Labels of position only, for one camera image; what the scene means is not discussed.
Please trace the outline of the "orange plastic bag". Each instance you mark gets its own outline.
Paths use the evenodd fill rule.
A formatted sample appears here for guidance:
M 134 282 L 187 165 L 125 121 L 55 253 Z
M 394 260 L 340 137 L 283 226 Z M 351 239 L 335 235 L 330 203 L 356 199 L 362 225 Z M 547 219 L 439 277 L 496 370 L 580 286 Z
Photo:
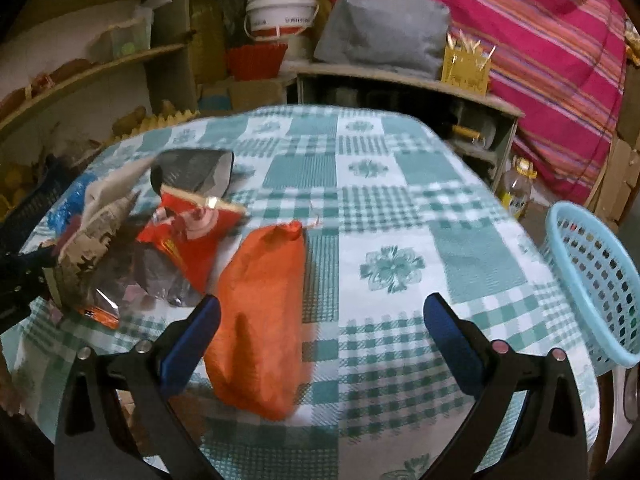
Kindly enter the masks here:
M 250 232 L 221 272 L 221 321 L 204 364 L 216 397 L 270 420 L 294 411 L 302 357 L 305 228 L 297 221 Z

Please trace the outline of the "printed crumpled newspaper wrapper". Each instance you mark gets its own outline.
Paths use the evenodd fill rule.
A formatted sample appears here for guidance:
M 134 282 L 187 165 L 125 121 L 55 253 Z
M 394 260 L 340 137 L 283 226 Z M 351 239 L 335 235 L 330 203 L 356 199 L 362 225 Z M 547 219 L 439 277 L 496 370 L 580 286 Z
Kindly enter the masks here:
M 54 268 L 54 278 L 62 304 L 73 306 L 84 301 L 87 282 L 106 255 L 116 234 L 137 203 L 138 191 L 110 202 L 100 197 L 87 207 L 88 216 L 63 245 Z

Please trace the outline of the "light blue plastic basket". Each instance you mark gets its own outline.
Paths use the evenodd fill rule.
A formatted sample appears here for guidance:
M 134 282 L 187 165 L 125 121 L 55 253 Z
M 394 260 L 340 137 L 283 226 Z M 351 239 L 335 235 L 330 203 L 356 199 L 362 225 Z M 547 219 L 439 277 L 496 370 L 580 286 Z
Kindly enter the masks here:
M 603 221 L 582 206 L 547 211 L 541 255 L 567 294 L 594 374 L 639 363 L 639 273 Z

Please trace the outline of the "clear orange-edged plastic wrapper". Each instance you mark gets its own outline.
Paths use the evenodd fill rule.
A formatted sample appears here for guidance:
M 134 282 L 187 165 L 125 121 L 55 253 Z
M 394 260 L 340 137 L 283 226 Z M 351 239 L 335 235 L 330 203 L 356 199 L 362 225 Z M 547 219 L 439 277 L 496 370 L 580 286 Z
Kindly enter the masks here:
M 113 330 L 134 313 L 157 306 L 195 307 L 203 295 L 155 249 L 105 256 L 82 283 L 80 313 Z

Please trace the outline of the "red snack wrapper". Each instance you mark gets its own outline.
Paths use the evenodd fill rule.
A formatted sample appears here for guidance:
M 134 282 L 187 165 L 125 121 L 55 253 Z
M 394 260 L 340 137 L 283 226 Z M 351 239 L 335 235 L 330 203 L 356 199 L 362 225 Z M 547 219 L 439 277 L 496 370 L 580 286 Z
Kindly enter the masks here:
M 240 204 L 160 186 L 160 206 L 136 242 L 168 258 L 189 284 L 206 294 L 221 240 L 247 216 Z

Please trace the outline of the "blue crumpled plastic bag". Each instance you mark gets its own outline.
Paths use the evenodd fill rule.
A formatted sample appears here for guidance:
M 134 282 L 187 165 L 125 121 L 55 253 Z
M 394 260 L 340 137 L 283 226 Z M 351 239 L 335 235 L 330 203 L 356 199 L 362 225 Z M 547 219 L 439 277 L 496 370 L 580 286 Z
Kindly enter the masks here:
M 95 180 L 96 175 L 93 172 L 81 174 L 68 188 L 62 202 L 49 211 L 47 224 L 56 236 L 65 232 L 73 217 L 82 214 L 87 188 Z

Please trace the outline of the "yellow-capped oil bottle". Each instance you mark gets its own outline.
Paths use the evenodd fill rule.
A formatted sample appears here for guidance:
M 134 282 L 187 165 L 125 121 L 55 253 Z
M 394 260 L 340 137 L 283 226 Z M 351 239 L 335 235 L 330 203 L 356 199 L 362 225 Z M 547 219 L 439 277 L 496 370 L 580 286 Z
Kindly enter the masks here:
M 504 209 L 515 219 L 521 218 L 536 177 L 534 164 L 524 157 L 515 157 L 511 168 L 503 174 L 498 197 Z

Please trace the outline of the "black foil wrapper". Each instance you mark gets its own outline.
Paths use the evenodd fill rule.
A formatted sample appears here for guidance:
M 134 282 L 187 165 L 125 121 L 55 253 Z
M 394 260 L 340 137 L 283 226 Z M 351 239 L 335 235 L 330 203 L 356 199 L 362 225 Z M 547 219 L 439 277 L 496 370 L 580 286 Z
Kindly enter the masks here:
M 164 184 L 201 196 L 222 197 L 229 188 L 233 164 L 232 151 L 175 148 L 155 157 L 151 186 L 157 195 Z

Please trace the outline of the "grey low cabinet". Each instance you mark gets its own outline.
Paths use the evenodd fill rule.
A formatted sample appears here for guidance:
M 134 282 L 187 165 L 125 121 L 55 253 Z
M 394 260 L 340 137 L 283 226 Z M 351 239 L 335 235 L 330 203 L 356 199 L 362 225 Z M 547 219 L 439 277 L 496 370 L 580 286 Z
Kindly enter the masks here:
M 380 70 L 328 63 L 284 69 L 285 101 L 370 108 L 412 116 L 429 126 L 494 191 L 506 170 L 524 113 L 498 96 Z

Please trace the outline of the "yellow egg tray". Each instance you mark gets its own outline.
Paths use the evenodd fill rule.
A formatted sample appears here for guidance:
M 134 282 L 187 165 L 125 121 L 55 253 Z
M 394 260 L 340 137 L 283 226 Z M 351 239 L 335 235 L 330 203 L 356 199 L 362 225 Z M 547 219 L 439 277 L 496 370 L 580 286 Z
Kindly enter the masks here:
M 193 110 L 180 110 L 180 112 L 175 112 L 175 114 L 168 116 L 152 115 L 150 117 L 145 117 L 137 127 L 131 128 L 129 131 L 122 134 L 113 134 L 111 139 L 106 142 L 106 145 L 112 145 L 123 140 L 128 140 L 134 136 L 138 136 L 141 133 L 146 133 L 151 130 L 183 125 L 187 122 L 192 122 L 192 120 L 198 118 L 198 116 L 200 116 L 199 112 L 194 112 Z

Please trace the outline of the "cardboard box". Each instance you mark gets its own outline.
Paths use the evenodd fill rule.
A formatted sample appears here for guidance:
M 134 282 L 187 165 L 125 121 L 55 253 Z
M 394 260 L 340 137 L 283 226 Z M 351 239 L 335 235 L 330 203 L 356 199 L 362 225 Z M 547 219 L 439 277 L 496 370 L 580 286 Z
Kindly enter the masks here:
M 296 77 L 292 75 L 248 81 L 228 78 L 216 84 L 202 84 L 198 88 L 198 109 L 202 114 L 231 115 L 285 104 L 288 88 L 294 84 Z

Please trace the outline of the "yellow utensil holder box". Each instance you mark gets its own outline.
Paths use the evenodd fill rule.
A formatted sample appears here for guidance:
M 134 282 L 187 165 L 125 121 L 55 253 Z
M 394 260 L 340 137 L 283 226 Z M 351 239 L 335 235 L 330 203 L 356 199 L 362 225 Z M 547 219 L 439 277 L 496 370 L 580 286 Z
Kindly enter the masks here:
M 480 40 L 471 40 L 463 32 L 455 37 L 448 32 L 440 81 L 479 96 L 486 96 L 489 73 L 496 47 L 485 50 Z

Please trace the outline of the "pink striped curtain cloth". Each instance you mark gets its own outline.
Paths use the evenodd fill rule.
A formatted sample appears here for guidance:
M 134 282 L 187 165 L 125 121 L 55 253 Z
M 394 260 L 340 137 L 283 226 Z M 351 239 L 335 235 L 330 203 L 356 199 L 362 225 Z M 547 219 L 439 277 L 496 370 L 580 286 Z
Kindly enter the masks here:
M 582 204 L 608 158 L 626 77 L 618 0 L 437 0 L 455 35 L 492 53 L 490 90 L 525 116 L 514 148 L 548 190 Z

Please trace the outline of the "clear plastic container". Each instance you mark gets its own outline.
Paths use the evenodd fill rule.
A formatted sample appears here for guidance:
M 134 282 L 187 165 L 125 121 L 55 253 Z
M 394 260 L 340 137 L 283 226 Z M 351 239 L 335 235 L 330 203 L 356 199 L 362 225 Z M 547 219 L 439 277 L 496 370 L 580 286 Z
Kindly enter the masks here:
M 146 18 L 132 18 L 111 25 L 88 45 L 88 59 L 107 63 L 151 49 L 151 25 Z

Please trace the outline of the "red plastic basket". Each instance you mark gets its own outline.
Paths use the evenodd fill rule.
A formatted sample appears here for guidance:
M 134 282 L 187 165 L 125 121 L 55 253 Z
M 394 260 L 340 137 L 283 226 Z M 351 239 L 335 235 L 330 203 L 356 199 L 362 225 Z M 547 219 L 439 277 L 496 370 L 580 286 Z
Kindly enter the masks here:
M 246 44 L 229 49 L 229 74 L 239 81 L 271 79 L 278 76 L 288 46 L 286 44 Z

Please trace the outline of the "grey felt bag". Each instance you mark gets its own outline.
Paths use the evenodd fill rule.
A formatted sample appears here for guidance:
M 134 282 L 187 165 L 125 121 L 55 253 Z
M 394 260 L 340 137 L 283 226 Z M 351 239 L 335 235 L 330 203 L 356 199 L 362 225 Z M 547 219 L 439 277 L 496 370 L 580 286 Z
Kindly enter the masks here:
M 437 0 L 336 0 L 314 58 L 437 79 L 450 20 Z

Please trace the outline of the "white plastic bucket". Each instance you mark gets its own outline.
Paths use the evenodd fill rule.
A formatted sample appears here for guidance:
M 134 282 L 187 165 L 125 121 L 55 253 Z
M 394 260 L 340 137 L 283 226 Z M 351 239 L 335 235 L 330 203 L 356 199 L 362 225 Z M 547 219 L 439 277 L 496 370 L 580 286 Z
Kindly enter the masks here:
M 314 24 L 317 0 L 247 0 L 246 36 L 254 41 L 272 41 L 298 36 Z

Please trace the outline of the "wooden wall shelf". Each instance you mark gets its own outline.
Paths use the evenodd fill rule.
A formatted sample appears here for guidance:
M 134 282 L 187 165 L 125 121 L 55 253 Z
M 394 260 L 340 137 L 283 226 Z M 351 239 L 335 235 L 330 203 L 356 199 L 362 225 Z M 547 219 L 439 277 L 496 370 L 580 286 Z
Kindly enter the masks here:
M 189 0 L 29 0 L 1 40 L 1 94 L 48 84 L 1 121 L 1 157 L 104 141 L 138 107 L 196 107 Z

